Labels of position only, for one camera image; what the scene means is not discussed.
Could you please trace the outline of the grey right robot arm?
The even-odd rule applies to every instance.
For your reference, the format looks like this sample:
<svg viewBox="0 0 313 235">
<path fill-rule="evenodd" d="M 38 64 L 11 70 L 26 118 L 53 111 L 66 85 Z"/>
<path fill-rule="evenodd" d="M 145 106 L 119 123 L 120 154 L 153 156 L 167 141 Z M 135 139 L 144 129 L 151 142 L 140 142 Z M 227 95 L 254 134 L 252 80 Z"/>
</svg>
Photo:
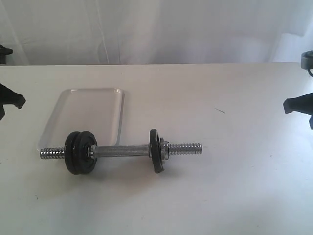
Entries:
<svg viewBox="0 0 313 235">
<path fill-rule="evenodd" d="M 313 51 L 307 51 L 301 54 L 302 69 L 306 70 L 310 77 L 313 77 Z M 309 125 L 313 129 L 313 93 L 305 94 L 295 98 L 287 98 L 283 103 L 285 114 L 299 112 L 310 115 Z"/>
</svg>

